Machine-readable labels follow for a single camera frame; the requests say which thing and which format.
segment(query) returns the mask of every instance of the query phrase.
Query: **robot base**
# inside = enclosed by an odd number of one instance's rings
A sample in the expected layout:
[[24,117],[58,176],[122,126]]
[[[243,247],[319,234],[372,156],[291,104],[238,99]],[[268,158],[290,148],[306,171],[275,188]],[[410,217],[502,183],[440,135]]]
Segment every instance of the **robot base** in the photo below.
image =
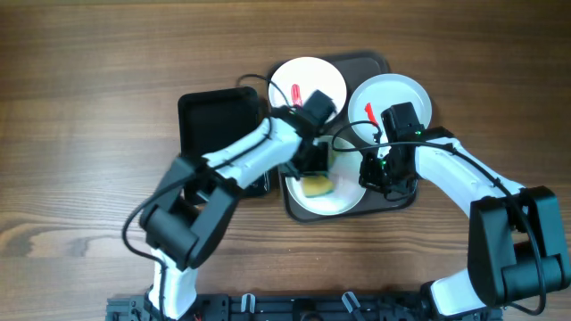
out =
[[[418,292],[381,295],[230,297],[199,294],[193,307],[179,321],[428,321],[420,313]],[[158,311],[144,295],[109,299],[105,321],[154,321]],[[487,309],[459,321],[501,321],[501,309]]]

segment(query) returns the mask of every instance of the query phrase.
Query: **wood grain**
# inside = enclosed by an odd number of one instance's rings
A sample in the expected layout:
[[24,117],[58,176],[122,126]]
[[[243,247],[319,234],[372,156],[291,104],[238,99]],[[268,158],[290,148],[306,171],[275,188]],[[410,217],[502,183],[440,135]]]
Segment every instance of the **wood grain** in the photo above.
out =
[[[152,263],[120,226],[178,153],[178,98],[304,55],[384,54],[432,96],[434,126],[557,194],[571,245],[567,1],[25,3],[0,8],[0,320],[100,320],[106,298],[142,292]],[[427,182],[406,210],[313,226],[275,191],[240,204],[198,290],[416,289],[465,267],[467,241]],[[529,319],[566,320],[570,305],[550,294]]]

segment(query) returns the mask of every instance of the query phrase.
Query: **black cable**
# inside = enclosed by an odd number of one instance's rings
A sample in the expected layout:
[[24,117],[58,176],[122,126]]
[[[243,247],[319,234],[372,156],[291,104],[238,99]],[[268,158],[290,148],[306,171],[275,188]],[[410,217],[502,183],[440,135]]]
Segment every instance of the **black cable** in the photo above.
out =
[[356,152],[356,151],[358,151],[359,149],[355,149],[355,148],[347,148],[347,149],[335,148],[334,142],[335,142],[335,139],[336,139],[339,135],[341,135],[341,133],[343,133],[344,130],[346,130],[347,128],[352,128],[353,126],[355,126],[355,125],[360,125],[360,124],[370,124],[370,125],[375,126],[375,127],[377,128],[378,139],[379,139],[379,140],[381,139],[381,135],[383,134],[383,131],[381,130],[381,127],[378,126],[378,124],[377,124],[376,122],[373,122],[373,121],[370,121],[370,120],[353,121],[352,123],[349,123],[349,124],[347,124],[347,125],[341,127],[341,129],[337,130],[337,132],[335,132],[335,133],[333,134],[333,139],[331,139],[331,148],[332,148],[334,151],[338,151],[338,152]]
[[242,80],[246,79],[246,78],[258,78],[261,80],[266,81],[268,84],[272,85],[273,87],[275,87],[277,89],[277,91],[282,95],[282,97],[284,97],[284,101],[285,104],[288,107],[292,107],[291,104],[289,104],[289,102],[287,101],[287,96],[286,94],[284,94],[284,92],[276,85],[275,82],[271,81],[271,79],[267,78],[267,77],[263,77],[262,75],[258,75],[258,74],[245,74],[240,76],[237,80],[236,80],[236,86],[240,86],[240,82],[242,82]]
[[260,147],[260,145],[264,144],[264,142],[266,142],[267,140],[269,140],[270,136],[271,136],[271,131],[273,130],[272,128],[272,122],[271,122],[271,118],[267,117],[266,118],[268,120],[269,123],[269,128],[268,128],[268,133],[266,133],[266,135],[256,144],[250,146],[248,149],[240,152],[239,154],[237,154],[236,156],[230,158],[229,160],[225,160],[224,162],[220,163],[219,165],[216,165],[215,167],[213,167],[212,169],[210,169],[211,172],[217,170],[217,169],[221,169],[223,167],[226,167],[227,165],[229,165],[230,163],[232,163],[233,161],[239,159],[240,157],[246,155],[248,152],[251,152],[253,150],[255,150],[256,148]]
[[131,314],[134,314],[137,317],[137,321],[141,321],[141,311],[137,309],[131,309]]
[[368,149],[376,149],[376,148],[380,148],[380,147],[395,146],[395,145],[415,145],[415,146],[425,146],[425,147],[437,148],[437,149],[444,150],[446,152],[450,152],[453,155],[460,157],[462,160],[466,161],[468,164],[472,165],[476,170],[478,170],[480,173],[482,173],[482,175],[484,175],[488,180],[490,180],[490,182],[492,182],[494,184],[494,186],[497,186],[506,195],[506,200],[508,201],[509,206],[512,207],[516,211],[520,222],[522,223],[522,225],[525,228],[525,231],[527,232],[527,236],[529,237],[529,241],[530,241],[530,244],[532,245],[532,250],[534,252],[535,266],[537,269],[537,276],[539,278],[539,290],[540,290],[539,305],[538,305],[537,309],[535,309],[535,310],[531,310],[531,309],[522,307],[516,303],[510,303],[508,305],[511,306],[512,308],[518,309],[518,310],[520,310],[520,311],[522,311],[522,312],[524,312],[530,316],[537,316],[543,312],[543,310],[545,309],[545,303],[547,301],[547,289],[545,287],[545,275],[543,272],[543,265],[541,263],[541,257],[540,257],[540,253],[539,253],[539,247],[537,245],[537,240],[535,239],[535,234],[531,228],[531,225],[529,224],[529,220],[527,219],[527,215],[524,214],[524,212],[519,208],[519,206],[517,206],[517,203],[516,203],[513,195],[501,183],[499,178],[494,178],[487,170],[485,170],[482,166],[480,166],[480,164],[478,164],[476,161],[472,160],[468,156],[464,155],[463,153],[458,152],[451,145],[434,144],[434,143],[427,143],[427,142],[394,142],[394,143],[365,146],[365,147],[360,147],[360,148],[342,149],[342,148],[335,148],[335,138],[336,138],[336,136],[334,136],[334,139],[332,140],[331,145],[332,145],[332,149],[334,151],[337,151],[337,152],[359,152],[359,151],[364,151],[364,150],[368,150]]

